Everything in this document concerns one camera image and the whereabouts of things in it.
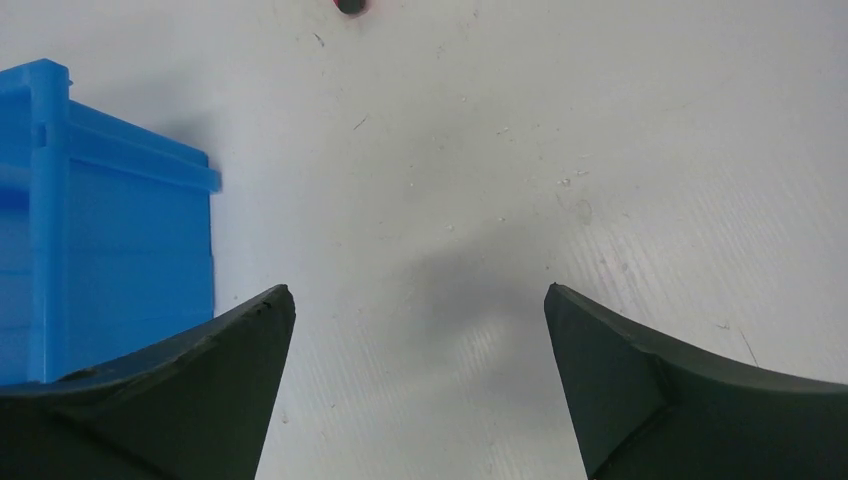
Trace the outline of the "blue plastic bin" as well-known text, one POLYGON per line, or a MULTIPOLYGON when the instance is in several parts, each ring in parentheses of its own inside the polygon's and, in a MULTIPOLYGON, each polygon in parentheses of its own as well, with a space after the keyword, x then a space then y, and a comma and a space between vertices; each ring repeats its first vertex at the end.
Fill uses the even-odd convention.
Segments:
POLYGON ((207 155, 70 96, 48 59, 1 74, 1 381, 51 383, 209 320, 207 155))

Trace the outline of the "red black screwdriver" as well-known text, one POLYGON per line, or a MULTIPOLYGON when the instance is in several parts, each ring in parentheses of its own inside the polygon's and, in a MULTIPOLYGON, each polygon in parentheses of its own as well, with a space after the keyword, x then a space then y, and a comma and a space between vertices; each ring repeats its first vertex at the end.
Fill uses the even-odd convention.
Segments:
POLYGON ((347 16, 357 16, 363 13, 368 6, 367 0, 334 0, 338 10, 347 16))

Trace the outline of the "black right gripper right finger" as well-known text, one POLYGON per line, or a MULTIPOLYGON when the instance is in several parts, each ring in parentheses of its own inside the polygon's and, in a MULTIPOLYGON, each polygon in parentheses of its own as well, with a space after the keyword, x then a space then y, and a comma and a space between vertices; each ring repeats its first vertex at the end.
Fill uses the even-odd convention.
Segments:
POLYGON ((744 364, 554 284, 552 350, 591 479, 843 479, 847 388, 744 364))

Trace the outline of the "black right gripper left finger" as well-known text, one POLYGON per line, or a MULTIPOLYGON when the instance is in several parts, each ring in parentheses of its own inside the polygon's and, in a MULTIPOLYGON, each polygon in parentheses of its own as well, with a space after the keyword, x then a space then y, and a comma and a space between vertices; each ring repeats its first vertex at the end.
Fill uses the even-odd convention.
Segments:
POLYGON ((139 351, 1 390, 5 479, 251 479, 296 319, 274 286, 139 351))

